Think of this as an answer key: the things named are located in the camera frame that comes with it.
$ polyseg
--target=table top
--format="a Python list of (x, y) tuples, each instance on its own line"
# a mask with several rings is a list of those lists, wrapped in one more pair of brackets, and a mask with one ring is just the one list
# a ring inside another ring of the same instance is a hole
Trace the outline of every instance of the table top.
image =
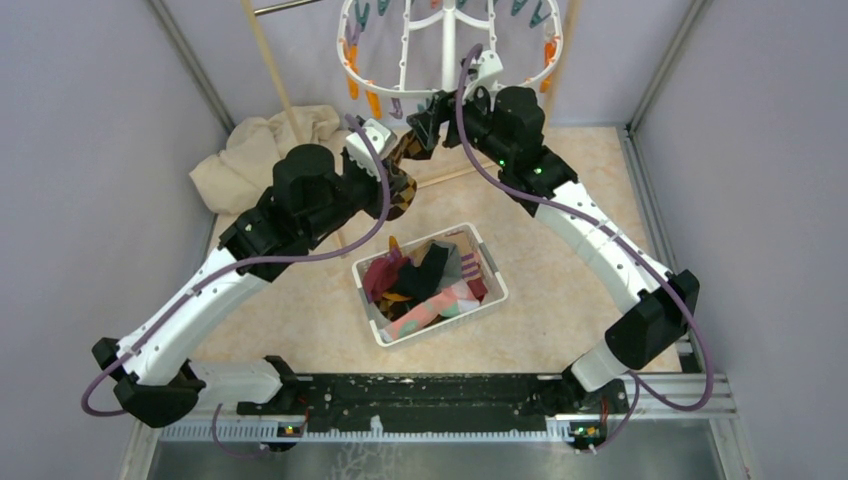
[[(343, 137), (337, 132), (328, 146), (340, 151)], [(615, 128), (555, 128), (546, 144), (578, 172), (604, 212), (650, 251)], [(403, 168), (420, 182), (468, 164), (461, 148), (439, 147), (432, 160), (405, 161)], [(218, 217), (213, 246), (233, 219)], [(351, 219), (342, 229), (347, 242), (373, 222), (364, 213)], [(459, 328), (396, 349), (378, 346), (351, 265), (386, 250), (389, 235), (404, 244), (463, 222), (475, 225), (486, 242), (509, 299)], [(316, 252), (336, 248), (330, 237)], [(292, 265), (224, 320), (192, 358), (279, 355), (301, 373), (553, 373), (592, 348), (620, 316), (603, 284), (561, 238), (471, 173), (420, 189), (404, 216), (347, 257)], [(674, 347), (645, 371), (680, 371)]]

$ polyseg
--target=floor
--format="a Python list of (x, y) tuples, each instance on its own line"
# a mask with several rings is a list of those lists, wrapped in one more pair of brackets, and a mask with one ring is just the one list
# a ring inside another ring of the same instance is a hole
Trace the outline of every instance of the floor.
[[(546, 143), (578, 172), (607, 215), (650, 251), (616, 130), (554, 129)], [(462, 149), (440, 147), (433, 160), (404, 168), (420, 181), (467, 164)], [(219, 217), (213, 243), (232, 220)], [(389, 235), (403, 244), (463, 222), (474, 224), (488, 245), (509, 299), (457, 329), (396, 350), (379, 347), (354, 287), (353, 262), (386, 250)], [(364, 213), (353, 218), (343, 228), (348, 243), (371, 225)], [(336, 248), (330, 239), (317, 251)], [(603, 285), (564, 241), (473, 173), (419, 190), (403, 217), (348, 257), (293, 265), (233, 312), (193, 358), (249, 361), (273, 354), (300, 373), (559, 372), (619, 317)], [(674, 347), (645, 371), (680, 371)]]

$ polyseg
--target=white plastic basket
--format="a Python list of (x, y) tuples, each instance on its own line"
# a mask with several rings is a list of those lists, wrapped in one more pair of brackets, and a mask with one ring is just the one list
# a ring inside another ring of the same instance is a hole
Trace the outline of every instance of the white plastic basket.
[(380, 337), (380, 329), (386, 327), (391, 322), (386, 319), (382, 313), (380, 313), (380, 310), (377, 309), (376, 306), (368, 301), (368, 298), (365, 295), (365, 289), (362, 287), (362, 279), (365, 277), (365, 272), (368, 271), (368, 267), (371, 266), (371, 262), (376, 258), (386, 256), (389, 253), (388, 250), (372, 255), (368, 258), (364, 258), (353, 264), (353, 278), (356, 281), (356, 288), (359, 291), (359, 297), (365, 307), (365, 314), (368, 318), (368, 325), (371, 328), (371, 333), (374, 335), (374, 340), (378, 345), (381, 347), (395, 347), (404, 342), (411, 342), (413, 339), (421, 340), (422, 338), (433, 335), (434, 333), (444, 332), (450, 328), (458, 327), (472, 319), (479, 318), (493, 312), (509, 297), (509, 290), (506, 287), (506, 283), (504, 283), (503, 277), (498, 271), (498, 267), (495, 264), (494, 259), (492, 259), (492, 255), (489, 253), (489, 249), (486, 248), (486, 244), (483, 242), (483, 239), (480, 238), (480, 233), (478, 233), (477, 229), (474, 228), (474, 225), (470, 223), (461, 223), (454, 227), (442, 230), (441, 232), (436, 232), (432, 235), (403, 244), (400, 248), (404, 252), (409, 252), (431, 238), (458, 232), (464, 232), (468, 235), (471, 248), (480, 253), (480, 257), (482, 259), (482, 265), (480, 267), (483, 276), (483, 284), (486, 285), (486, 289), (489, 293), (486, 294), (486, 298), (483, 299), (483, 303), (478, 308), (470, 312), (457, 315), (456, 317), (446, 318), (435, 325), (424, 327), (413, 334), (399, 338), (393, 342), (387, 343), (382, 337)]

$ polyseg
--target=gray wall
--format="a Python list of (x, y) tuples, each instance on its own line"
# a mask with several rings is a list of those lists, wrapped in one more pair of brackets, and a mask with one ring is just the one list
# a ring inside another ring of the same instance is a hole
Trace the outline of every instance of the gray wall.
[[(360, 41), (360, 72), (372, 73), (376, 83), (397, 83), (402, 31), (402, 0), (392, 0), (384, 17), (376, 2)], [(280, 101), (265, 68), (240, 2), (230, 0), (168, 0), (168, 5), (209, 73), (235, 120), (271, 115)], [(256, 1), (262, 6), (272, 1)], [(565, 0), (560, 0), (565, 12)], [(690, 0), (606, 0), (584, 2), (567, 73), (563, 76), (553, 121), (559, 124), (621, 123), (630, 120), (642, 92), (659, 64)], [(295, 105), (329, 104), (340, 113), (370, 114), (363, 96), (348, 94), (342, 66), (335, 51), (341, 0), (324, 0), (260, 17), (280, 65), (281, 75)], [(483, 0), (469, 0), (464, 11), (485, 15)], [(529, 28), (536, 6), (530, 1), (516, 17), (512, 1), (496, 7), (498, 52), (507, 72), (504, 83), (518, 83), (543, 68), (542, 26)], [(413, 20), (428, 15), (430, 2), (414, 4)], [(436, 26), (410, 36), (408, 78), (416, 86), (438, 87), (441, 68), (441, 30)], [(485, 35), (460, 29), (458, 54)], [(404, 104), (407, 113), (415, 103)], [(383, 112), (390, 107), (383, 101)]]
[(639, 134), (763, 478), (845, 478), (848, 3), (716, 0)]
[(5, 2), (0, 44), (1, 475), (114, 478), (130, 422), (80, 410), (89, 349), (199, 260), (186, 174), (223, 132), (144, 2)]

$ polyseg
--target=pile of socks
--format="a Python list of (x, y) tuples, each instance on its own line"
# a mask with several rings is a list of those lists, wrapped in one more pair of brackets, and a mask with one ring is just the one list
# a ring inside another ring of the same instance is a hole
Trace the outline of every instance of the pile of socks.
[(488, 293), (480, 262), (464, 232), (432, 238), (409, 252), (390, 238), (388, 255), (371, 262), (362, 281), (368, 301), (391, 321), (380, 330), (383, 340), (479, 307)]

